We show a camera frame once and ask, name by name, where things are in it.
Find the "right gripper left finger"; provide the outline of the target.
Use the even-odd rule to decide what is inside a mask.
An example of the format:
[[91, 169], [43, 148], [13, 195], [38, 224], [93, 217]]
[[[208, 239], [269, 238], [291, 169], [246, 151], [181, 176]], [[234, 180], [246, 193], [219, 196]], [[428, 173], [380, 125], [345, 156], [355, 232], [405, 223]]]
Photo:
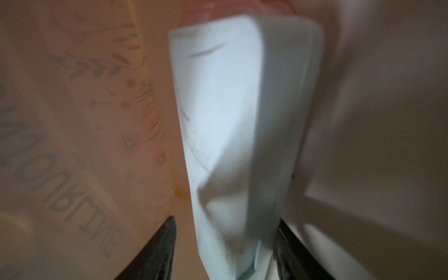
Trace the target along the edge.
[[169, 216], [150, 241], [116, 280], [170, 280], [175, 254], [177, 226]]

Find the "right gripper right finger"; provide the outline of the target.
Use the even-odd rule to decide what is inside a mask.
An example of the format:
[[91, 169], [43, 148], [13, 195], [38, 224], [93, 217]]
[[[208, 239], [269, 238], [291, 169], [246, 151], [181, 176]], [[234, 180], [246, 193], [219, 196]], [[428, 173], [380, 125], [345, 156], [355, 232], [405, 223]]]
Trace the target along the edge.
[[274, 243], [280, 280], [334, 280], [281, 219]]

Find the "cream floral canvas tote bag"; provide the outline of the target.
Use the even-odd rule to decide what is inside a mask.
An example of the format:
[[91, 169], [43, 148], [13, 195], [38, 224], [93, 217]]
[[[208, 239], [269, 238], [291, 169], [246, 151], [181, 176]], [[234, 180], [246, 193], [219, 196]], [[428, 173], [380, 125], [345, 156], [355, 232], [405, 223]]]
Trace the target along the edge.
[[448, 277], [446, 1], [2, 1], [1, 278], [115, 280], [169, 216], [199, 256], [169, 33], [325, 35], [281, 219], [335, 280]]

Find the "light blue pencil case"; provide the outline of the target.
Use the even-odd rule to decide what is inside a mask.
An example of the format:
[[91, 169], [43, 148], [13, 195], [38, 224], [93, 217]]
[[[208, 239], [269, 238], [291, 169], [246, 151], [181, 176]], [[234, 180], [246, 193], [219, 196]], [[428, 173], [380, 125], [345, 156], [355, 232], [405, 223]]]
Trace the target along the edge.
[[263, 280], [325, 48], [315, 21], [178, 28], [169, 53], [197, 246], [211, 280]]

